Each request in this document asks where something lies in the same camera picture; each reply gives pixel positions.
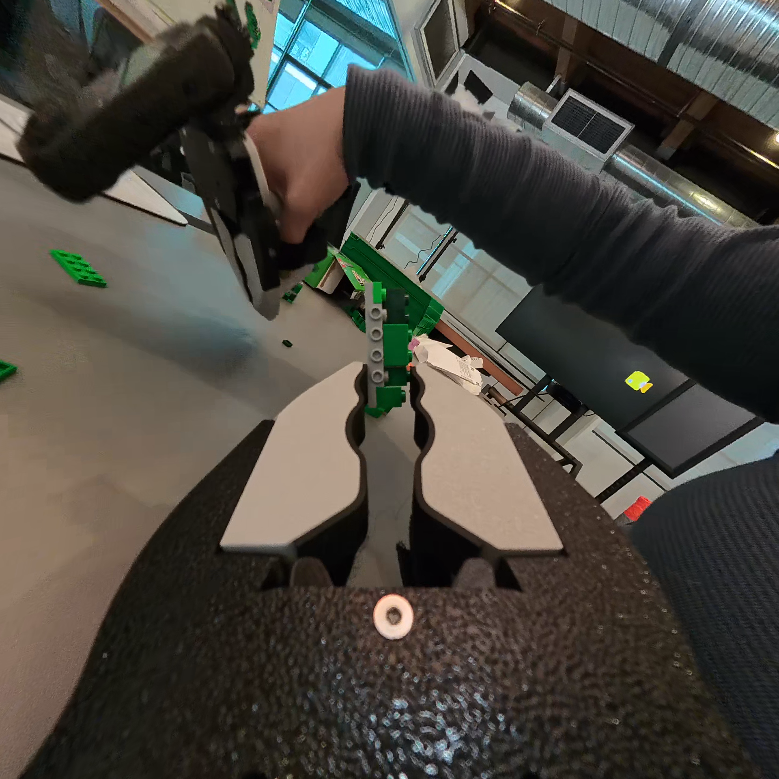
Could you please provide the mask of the green studded plate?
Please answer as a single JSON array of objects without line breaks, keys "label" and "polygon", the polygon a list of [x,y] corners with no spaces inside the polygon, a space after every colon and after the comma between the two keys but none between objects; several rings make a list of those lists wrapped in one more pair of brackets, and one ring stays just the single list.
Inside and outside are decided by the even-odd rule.
[{"label": "green studded plate", "polygon": [[77,283],[87,287],[105,288],[107,281],[79,254],[52,249],[53,260]]}]

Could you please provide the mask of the large paned window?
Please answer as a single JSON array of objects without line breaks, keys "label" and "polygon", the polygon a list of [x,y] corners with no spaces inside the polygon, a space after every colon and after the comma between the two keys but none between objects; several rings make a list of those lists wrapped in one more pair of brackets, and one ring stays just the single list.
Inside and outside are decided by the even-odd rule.
[{"label": "large paned window", "polygon": [[344,86],[351,65],[412,75],[390,2],[281,1],[262,112]]}]

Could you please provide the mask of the silver air duct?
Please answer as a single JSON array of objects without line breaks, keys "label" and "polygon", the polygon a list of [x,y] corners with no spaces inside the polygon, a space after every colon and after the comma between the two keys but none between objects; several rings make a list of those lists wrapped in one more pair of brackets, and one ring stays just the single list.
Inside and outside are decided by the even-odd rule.
[{"label": "silver air duct", "polygon": [[[544,120],[560,99],[527,82],[514,95],[507,118],[541,141]],[[630,190],[634,200],[651,200],[660,207],[675,207],[684,217],[702,217],[714,224],[737,229],[757,225],[724,200],[629,144],[628,138],[604,170],[596,175],[603,180],[618,181]]]}]

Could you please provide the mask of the dark monitor screen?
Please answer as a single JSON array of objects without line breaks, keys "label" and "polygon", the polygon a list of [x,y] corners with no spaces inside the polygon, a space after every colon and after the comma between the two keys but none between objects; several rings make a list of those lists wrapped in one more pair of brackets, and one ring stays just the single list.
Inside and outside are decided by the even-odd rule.
[{"label": "dark monitor screen", "polygon": [[666,477],[676,478],[762,423],[687,381],[616,434]]}]

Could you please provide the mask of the green plastic bin stack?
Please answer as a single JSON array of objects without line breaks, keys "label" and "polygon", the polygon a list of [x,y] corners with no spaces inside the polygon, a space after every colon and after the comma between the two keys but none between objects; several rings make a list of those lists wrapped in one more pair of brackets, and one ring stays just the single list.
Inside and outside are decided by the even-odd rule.
[{"label": "green plastic bin stack", "polygon": [[387,288],[404,289],[409,297],[407,311],[414,335],[429,335],[434,330],[444,312],[443,305],[363,238],[351,232],[340,254],[362,268],[370,280]]}]

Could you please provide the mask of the green and grey brick assembly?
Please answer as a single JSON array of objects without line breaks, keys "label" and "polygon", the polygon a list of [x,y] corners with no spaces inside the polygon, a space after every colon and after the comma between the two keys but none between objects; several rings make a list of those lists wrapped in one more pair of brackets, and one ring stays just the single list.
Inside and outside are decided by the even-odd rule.
[{"label": "green and grey brick assembly", "polygon": [[408,294],[402,288],[387,288],[378,281],[365,283],[368,343],[365,411],[374,418],[401,407],[407,398],[412,362],[408,301]]}]

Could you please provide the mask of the person's right forearm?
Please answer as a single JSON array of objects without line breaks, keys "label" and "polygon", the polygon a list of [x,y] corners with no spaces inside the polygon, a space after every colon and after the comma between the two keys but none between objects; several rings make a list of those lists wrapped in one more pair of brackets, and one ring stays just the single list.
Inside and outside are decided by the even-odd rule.
[{"label": "person's right forearm", "polygon": [[634,202],[622,184],[390,70],[348,69],[343,148],[352,178],[777,423],[777,225],[731,229]]}]

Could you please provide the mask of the black tripod stand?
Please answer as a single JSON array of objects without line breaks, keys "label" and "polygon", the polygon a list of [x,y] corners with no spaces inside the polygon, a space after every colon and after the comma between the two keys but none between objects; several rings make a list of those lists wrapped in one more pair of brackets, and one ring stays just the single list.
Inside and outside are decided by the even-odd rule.
[{"label": "black tripod stand", "polygon": [[407,276],[419,278],[456,235],[451,224],[440,223],[408,200],[395,198],[369,232],[368,241]]}]

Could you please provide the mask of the person's right hand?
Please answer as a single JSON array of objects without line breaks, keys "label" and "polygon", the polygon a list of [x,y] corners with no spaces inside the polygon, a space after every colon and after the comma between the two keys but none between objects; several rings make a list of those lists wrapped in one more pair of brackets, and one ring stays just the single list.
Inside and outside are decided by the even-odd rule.
[{"label": "person's right hand", "polygon": [[345,88],[292,108],[262,114],[248,126],[269,189],[280,198],[280,237],[297,245],[350,185],[344,163]]}]

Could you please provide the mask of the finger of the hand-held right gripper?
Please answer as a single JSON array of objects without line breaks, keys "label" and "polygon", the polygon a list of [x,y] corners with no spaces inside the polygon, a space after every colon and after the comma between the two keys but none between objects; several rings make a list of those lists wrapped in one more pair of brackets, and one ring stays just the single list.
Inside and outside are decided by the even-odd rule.
[{"label": "finger of the hand-held right gripper", "polygon": [[267,252],[262,243],[252,240],[245,233],[235,237],[235,265],[239,281],[248,298],[266,298],[262,275],[266,269]]},{"label": "finger of the hand-held right gripper", "polygon": [[280,288],[275,287],[267,291],[266,298],[248,298],[244,292],[241,282],[239,281],[237,268],[235,265],[235,237],[237,235],[233,236],[230,234],[227,224],[224,222],[221,214],[216,209],[209,210],[209,219],[216,231],[220,247],[222,248],[229,267],[237,280],[240,291],[242,291],[243,295],[247,298],[253,309],[258,312],[261,317],[268,321],[273,321],[276,317],[278,317],[280,312]]}]

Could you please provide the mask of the grey desk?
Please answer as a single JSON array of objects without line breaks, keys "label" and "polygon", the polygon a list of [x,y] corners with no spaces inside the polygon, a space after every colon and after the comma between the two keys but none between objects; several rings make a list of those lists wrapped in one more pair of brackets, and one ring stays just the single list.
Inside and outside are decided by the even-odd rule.
[{"label": "grey desk", "polygon": [[1,399],[1,762],[17,777],[152,533],[258,423],[362,362],[365,336],[307,287],[258,316],[204,230],[66,202],[5,159],[1,190],[1,352],[18,368]]}]

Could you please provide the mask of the white paper bag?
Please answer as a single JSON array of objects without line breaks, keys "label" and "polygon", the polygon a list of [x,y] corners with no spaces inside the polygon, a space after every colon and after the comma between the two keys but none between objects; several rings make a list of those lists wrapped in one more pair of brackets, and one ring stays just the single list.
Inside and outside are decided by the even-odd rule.
[{"label": "white paper bag", "polygon": [[412,339],[414,337],[421,341],[421,345],[412,353],[417,363],[441,372],[472,395],[482,392],[482,358],[470,355],[460,357],[450,344],[434,340],[426,334],[413,336]]}]

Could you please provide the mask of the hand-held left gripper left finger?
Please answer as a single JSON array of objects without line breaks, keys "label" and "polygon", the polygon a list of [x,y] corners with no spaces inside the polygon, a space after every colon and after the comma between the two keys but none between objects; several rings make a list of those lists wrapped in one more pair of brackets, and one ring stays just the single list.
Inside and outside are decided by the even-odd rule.
[{"label": "hand-held left gripper left finger", "polygon": [[315,558],[332,581],[349,579],[368,532],[366,374],[352,362],[278,414],[221,551]]}]

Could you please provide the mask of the green brick set box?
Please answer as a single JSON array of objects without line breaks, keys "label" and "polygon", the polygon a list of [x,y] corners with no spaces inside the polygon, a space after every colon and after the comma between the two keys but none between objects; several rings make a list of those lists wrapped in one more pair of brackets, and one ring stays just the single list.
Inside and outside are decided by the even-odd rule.
[{"label": "green brick set box", "polygon": [[325,259],[314,266],[305,278],[305,283],[326,295],[356,300],[364,297],[365,284],[371,284],[372,280],[356,261],[329,248]]}]

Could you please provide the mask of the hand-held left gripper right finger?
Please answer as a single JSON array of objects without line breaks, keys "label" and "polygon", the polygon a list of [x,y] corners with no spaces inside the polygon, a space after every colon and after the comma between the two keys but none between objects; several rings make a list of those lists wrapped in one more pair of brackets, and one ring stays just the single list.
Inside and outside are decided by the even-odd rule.
[{"label": "hand-held left gripper right finger", "polygon": [[411,370],[409,575],[451,585],[467,560],[558,557],[564,545],[500,413],[428,365]]}]

